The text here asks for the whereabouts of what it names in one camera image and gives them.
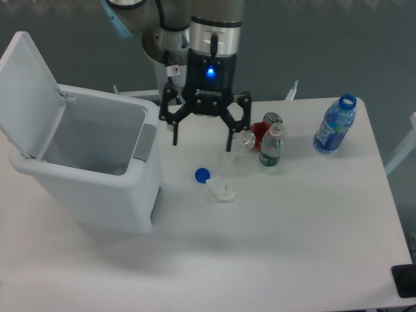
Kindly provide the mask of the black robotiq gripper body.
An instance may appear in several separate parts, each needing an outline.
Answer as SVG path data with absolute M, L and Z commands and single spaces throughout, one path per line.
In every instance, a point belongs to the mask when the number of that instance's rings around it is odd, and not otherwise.
M 236 54 L 212 57 L 189 49 L 187 77 L 181 93 L 185 111 L 221 116 L 233 99 L 236 62 Z

